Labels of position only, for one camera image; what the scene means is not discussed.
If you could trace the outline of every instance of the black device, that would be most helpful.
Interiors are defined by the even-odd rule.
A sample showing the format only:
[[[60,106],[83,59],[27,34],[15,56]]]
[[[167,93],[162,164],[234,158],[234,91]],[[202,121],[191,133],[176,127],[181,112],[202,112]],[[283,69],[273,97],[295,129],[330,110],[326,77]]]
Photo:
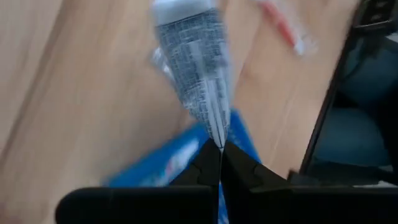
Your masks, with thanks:
[[[398,189],[292,185],[230,142],[221,162],[211,139],[169,186],[76,190],[59,203],[56,221],[217,223],[220,177],[230,223],[398,221]]]

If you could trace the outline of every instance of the wooden table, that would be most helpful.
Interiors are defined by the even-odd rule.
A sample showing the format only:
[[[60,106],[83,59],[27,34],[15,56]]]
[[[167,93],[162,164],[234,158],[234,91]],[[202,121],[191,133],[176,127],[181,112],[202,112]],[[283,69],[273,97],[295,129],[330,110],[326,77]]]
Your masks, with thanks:
[[[53,223],[72,189],[100,185],[193,121],[148,62],[148,0],[0,0],[0,223]],[[298,169],[356,0],[292,1],[318,42],[299,58],[249,0],[221,3],[235,107],[263,163]]]

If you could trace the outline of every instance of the wooden surface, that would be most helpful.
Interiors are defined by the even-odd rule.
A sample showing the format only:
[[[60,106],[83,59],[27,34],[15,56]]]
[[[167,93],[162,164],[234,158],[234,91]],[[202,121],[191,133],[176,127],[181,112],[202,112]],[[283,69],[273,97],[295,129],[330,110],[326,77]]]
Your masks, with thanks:
[[[294,1],[318,42],[296,57],[251,1],[222,1],[239,108],[263,163],[298,169],[356,0]],[[0,223],[53,223],[190,123],[148,62],[149,0],[0,0]]]

